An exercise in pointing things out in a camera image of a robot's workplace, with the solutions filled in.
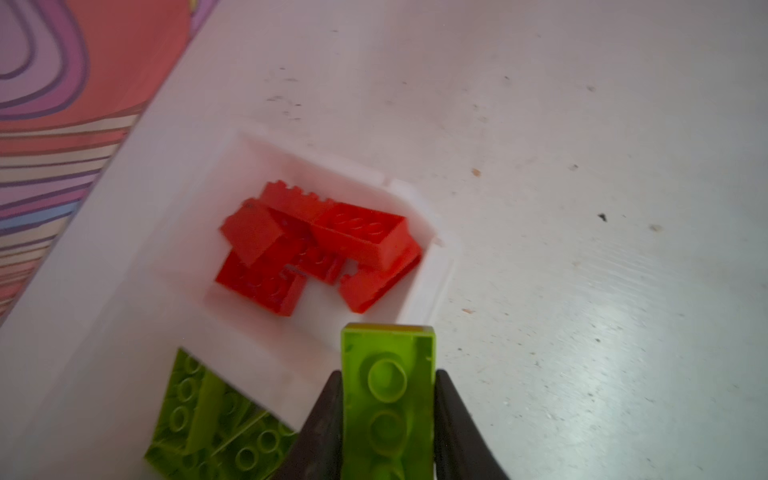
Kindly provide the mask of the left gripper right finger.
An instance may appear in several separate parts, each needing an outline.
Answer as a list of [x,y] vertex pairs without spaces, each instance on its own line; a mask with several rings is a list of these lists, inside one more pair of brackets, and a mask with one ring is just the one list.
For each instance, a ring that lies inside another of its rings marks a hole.
[[436,478],[509,480],[446,370],[436,371],[434,401]]

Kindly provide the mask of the green lego pile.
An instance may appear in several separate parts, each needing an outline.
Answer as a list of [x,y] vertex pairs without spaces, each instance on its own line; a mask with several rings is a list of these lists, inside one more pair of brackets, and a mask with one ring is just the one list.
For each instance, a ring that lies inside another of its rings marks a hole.
[[227,387],[200,479],[270,479],[297,432],[237,390]]

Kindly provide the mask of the red lego square block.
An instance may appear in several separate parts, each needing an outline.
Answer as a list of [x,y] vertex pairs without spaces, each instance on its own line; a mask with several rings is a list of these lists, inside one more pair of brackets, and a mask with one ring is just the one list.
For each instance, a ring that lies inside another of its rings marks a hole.
[[246,266],[256,262],[283,235],[269,209],[255,198],[243,201],[219,230]]

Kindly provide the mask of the green lego long half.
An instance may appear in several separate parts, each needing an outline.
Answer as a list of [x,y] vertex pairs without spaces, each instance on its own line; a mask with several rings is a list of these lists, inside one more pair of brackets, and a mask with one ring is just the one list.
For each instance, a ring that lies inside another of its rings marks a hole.
[[342,479],[434,477],[436,334],[350,323],[341,333]]

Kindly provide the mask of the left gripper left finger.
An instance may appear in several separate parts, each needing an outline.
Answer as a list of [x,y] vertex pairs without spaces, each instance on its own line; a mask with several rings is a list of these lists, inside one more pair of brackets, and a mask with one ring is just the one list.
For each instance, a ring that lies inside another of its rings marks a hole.
[[333,371],[273,479],[336,480],[342,467],[343,382]]

